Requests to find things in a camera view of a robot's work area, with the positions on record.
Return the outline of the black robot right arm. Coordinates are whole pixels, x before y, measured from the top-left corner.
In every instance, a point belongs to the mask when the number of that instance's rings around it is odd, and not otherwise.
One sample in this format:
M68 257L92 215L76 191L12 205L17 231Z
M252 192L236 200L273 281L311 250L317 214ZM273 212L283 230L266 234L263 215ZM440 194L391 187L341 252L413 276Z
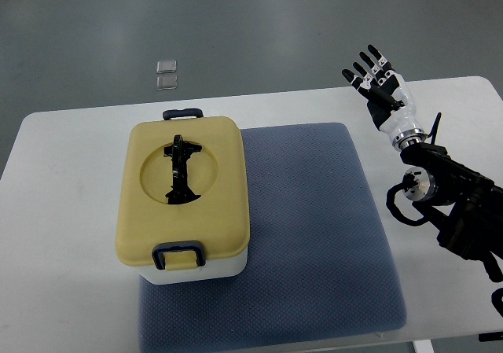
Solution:
M386 206L407 226L431 223L437 242L465 260L480 261L502 282L502 188L453 160L445 147L417 142L400 149L410 169L387 191Z

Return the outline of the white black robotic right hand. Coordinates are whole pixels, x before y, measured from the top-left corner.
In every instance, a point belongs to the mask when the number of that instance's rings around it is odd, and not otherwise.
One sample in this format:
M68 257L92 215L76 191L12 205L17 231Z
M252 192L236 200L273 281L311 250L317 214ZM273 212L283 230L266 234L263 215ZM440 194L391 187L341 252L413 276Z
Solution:
M359 54L364 64L353 63L343 77L367 100L377 130L385 133L397 151L424 142L427 133L416 121L416 106L409 87L391 62L373 45Z

